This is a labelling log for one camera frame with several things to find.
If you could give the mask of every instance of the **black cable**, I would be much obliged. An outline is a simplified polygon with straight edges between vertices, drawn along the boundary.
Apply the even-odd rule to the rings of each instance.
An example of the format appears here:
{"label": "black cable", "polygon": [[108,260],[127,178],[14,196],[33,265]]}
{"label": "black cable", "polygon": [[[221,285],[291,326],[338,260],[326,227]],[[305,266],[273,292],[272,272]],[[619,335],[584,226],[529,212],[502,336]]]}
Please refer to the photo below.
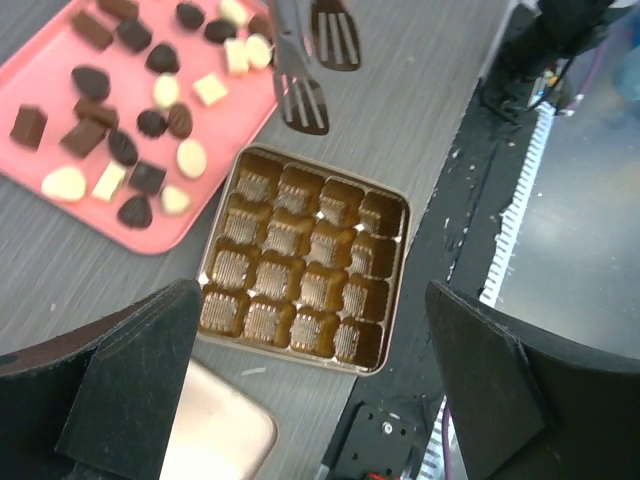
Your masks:
{"label": "black cable", "polygon": [[564,77],[567,75],[567,72],[569,71],[569,68],[571,68],[571,65],[573,65],[573,61],[575,59],[576,57],[574,56],[574,57],[571,57],[569,60],[567,60],[567,63],[565,63],[564,66],[562,67],[562,71],[560,72],[560,75],[558,75],[556,82],[550,88],[545,88],[544,92],[542,92],[542,95],[540,95],[540,98],[536,100],[534,104],[530,105],[525,110],[525,112],[530,112],[532,110],[535,110],[540,105],[542,105],[543,102],[547,101],[547,99],[553,94],[553,92],[555,92],[556,88],[558,88],[558,85],[560,85]]}

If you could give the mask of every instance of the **brown plastic tray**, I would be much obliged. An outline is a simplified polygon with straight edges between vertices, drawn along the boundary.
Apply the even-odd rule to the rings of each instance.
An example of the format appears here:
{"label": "brown plastic tray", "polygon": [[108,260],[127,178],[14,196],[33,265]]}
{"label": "brown plastic tray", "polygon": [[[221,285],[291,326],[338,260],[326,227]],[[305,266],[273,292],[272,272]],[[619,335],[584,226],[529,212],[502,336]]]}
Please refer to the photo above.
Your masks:
{"label": "brown plastic tray", "polygon": [[359,375],[384,365],[410,224],[401,194],[262,145],[229,174],[199,336]]}

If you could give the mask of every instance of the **wood grain surface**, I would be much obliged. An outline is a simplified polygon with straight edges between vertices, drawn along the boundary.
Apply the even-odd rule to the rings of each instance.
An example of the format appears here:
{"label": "wood grain surface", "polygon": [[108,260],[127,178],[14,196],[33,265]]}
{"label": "wood grain surface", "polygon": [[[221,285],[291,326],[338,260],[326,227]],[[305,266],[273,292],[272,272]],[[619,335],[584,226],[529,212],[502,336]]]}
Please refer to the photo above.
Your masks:
{"label": "wood grain surface", "polygon": [[[0,16],[0,60],[65,3],[7,2]],[[404,192],[415,229],[507,0],[347,4],[360,26],[364,67],[354,74],[315,72],[329,102],[331,133],[305,137],[288,130],[276,114],[258,141]],[[300,2],[302,12],[307,7],[308,0]],[[215,203],[172,252],[141,257],[0,179],[0,354],[96,320],[173,279],[194,276]],[[201,342],[194,355],[277,419],[279,442],[259,478],[312,479],[354,377]],[[265,370],[246,374],[258,367]]]}

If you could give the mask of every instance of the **tongs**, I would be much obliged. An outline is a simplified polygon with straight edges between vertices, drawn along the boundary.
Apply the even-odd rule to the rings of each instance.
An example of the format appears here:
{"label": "tongs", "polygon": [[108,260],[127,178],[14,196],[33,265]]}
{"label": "tongs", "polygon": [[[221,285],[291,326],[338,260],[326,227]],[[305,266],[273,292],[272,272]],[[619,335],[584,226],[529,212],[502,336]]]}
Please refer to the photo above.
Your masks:
{"label": "tongs", "polygon": [[327,102],[309,71],[297,0],[267,0],[273,22],[275,71],[273,87],[284,123],[307,135],[329,133]]}
{"label": "tongs", "polygon": [[320,64],[337,72],[360,68],[360,38],[356,22],[342,0],[311,1],[311,37]]}

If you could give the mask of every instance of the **gray floor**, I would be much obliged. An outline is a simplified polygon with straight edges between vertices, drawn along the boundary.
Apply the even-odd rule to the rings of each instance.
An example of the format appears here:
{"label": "gray floor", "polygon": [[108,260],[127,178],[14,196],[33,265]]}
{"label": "gray floor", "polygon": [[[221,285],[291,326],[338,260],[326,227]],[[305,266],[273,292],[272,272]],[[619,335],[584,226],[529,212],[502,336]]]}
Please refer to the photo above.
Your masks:
{"label": "gray floor", "polygon": [[[625,105],[611,84],[629,48],[623,23],[576,115],[555,122],[498,308],[640,358],[640,106]],[[576,63],[574,85],[592,58]]]}
{"label": "gray floor", "polygon": [[[5,5],[0,61],[65,3]],[[300,3],[304,8],[308,0]],[[402,190],[415,210],[415,227],[507,1],[347,3],[361,27],[365,67],[349,76],[318,72],[330,103],[332,133],[308,138],[272,118],[258,138]],[[145,258],[0,179],[0,354],[91,322],[175,278],[195,275],[213,215],[210,206],[171,253]],[[279,443],[260,478],[313,478],[354,379],[200,343],[195,356],[275,415]],[[254,367],[266,371],[241,375]]]}

